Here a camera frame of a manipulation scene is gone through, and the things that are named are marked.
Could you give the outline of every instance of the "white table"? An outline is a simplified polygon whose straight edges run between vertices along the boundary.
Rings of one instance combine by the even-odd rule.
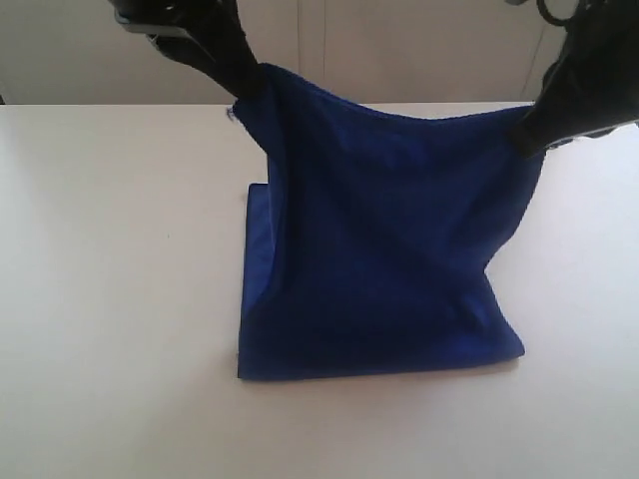
[[[489,270],[528,352],[471,372],[235,379],[265,170],[223,107],[0,110],[2,479],[637,477],[636,129],[549,155]]]

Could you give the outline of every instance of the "blue cloth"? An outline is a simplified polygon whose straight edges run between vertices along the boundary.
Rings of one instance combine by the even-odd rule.
[[[543,156],[504,132],[526,108],[388,115],[265,65],[234,113],[267,152],[250,188],[239,377],[464,368],[518,357],[486,265],[513,235]]]

